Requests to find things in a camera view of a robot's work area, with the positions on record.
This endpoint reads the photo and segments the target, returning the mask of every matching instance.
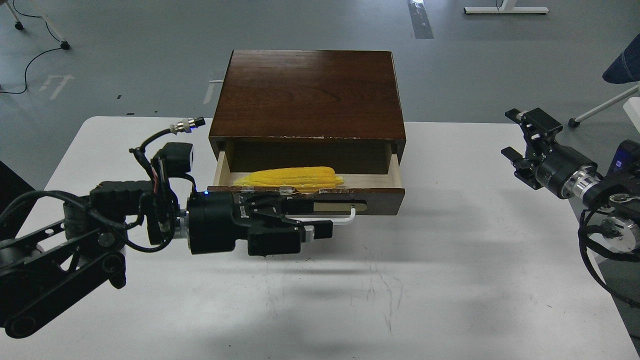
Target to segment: chair wheel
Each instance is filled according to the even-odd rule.
[[[575,121],[574,118],[569,119],[569,128],[575,129],[578,126],[580,126],[580,122]]]

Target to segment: concrete floor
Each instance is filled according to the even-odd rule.
[[[46,185],[92,116],[211,117],[220,88],[207,101],[209,80],[223,78],[233,49],[390,50],[405,121],[509,122],[506,110],[540,107],[566,123],[632,86],[601,75],[640,32],[636,0],[518,2],[548,6],[544,16],[464,15],[464,6],[494,2],[430,0],[429,40],[415,39],[406,0],[37,3],[72,49],[35,60],[25,94],[0,94],[0,160],[35,188]],[[16,6],[34,12],[26,0]],[[42,20],[20,18],[25,31],[0,6],[5,91],[22,90],[27,62],[58,46]],[[49,76],[69,75],[55,97],[61,78],[44,87]],[[604,170],[627,138],[640,141],[621,103],[558,136]],[[496,151],[507,145],[515,144]],[[638,266],[606,261],[602,269],[612,283],[637,288]],[[620,309],[640,335],[640,312]]]

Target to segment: yellow corn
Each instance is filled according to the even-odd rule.
[[[234,181],[234,186],[293,186],[300,192],[315,192],[344,184],[330,167],[290,167],[253,172]]]

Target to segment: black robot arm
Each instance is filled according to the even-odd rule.
[[[231,251],[248,240],[249,255],[299,253],[301,243],[333,235],[331,220],[295,220],[309,214],[314,201],[291,191],[197,192],[191,171],[193,146],[167,143],[149,161],[146,146],[170,133],[191,132],[203,118],[187,119],[130,149],[148,181],[104,181],[88,196],[35,191],[15,199],[0,215],[2,224],[25,201],[54,197],[64,201],[64,219],[21,238],[0,241],[0,325],[7,335],[25,338],[73,306],[102,283],[126,284],[124,248],[164,249],[174,238],[188,239],[192,254]],[[170,178],[193,183],[186,209],[180,210]],[[126,216],[135,221],[125,222]],[[133,243],[128,230],[147,222],[152,247]],[[51,249],[40,244],[64,232]]]
[[[502,150],[516,169],[515,177],[535,190],[547,188],[560,199],[576,196],[582,201],[587,208],[580,216],[578,239],[584,264],[605,290],[630,306],[640,307],[640,302],[608,287],[587,256],[587,249],[591,249],[617,261],[640,261],[640,144],[625,140],[603,176],[594,161],[556,142],[563,127],[543,110],[513,109],[505,116],[520,126],[527,145],[524,156],[511,147]],[[596,214],[602,219],[591,225]],[[601,234],[609,246],[592,240],[594,234]]]

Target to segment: table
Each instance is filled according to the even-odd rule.
[[[87,120],[47,189],[144,179],[127,149],[177,120]],[[184,240],[128,251],[125,288],[101,286],[26,339],[0,337],[3,358],[637,359],[580,260],[569,203],[532,191],[500,155],[522,150],[518,126],[406,129],[398,216],[357,217],[293,256],[250,258],[243,241],[224,254],[192,256]],[[203,188],[207,132],[148,153],[193,142]],[[188,184],[174,182],[184,203]],[[59,218],[60,202],[40,200],[23,233]]]
[[[640,97],[630,97],[622,108],[625,109],[636,130],[640,132]]]

